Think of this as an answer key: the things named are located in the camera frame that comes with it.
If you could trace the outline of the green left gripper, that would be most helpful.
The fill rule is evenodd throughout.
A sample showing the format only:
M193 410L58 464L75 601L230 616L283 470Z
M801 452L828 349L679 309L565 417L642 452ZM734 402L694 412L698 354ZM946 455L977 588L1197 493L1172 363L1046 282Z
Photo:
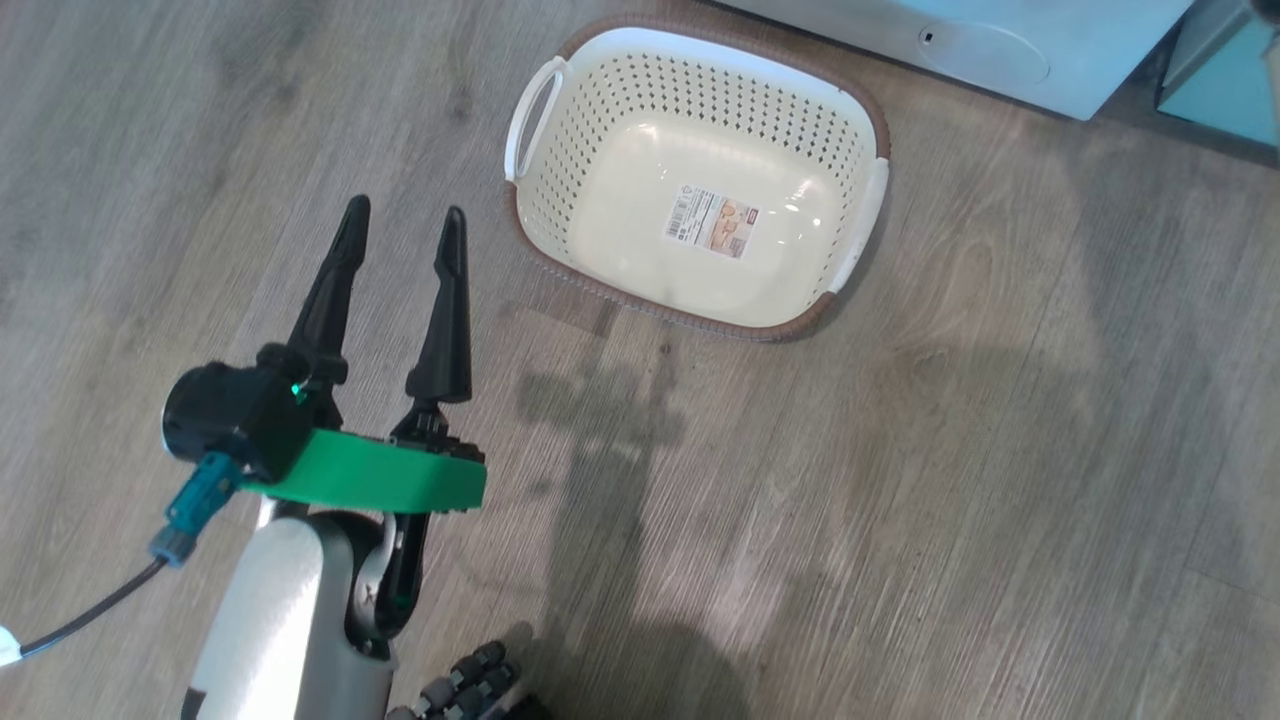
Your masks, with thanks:
M355 277L364 265L371 202L347 204L287 342L259 350L259 365L300 383L342 386L349 374L343 355ZM472 397L467 220L448 208L433 269L436 297L419 360L404 392L417 404L385 439L316 428L276 480L247 479L242 489L332 509L385 514L465 512L483 503L485 456L451 436L435 404Z

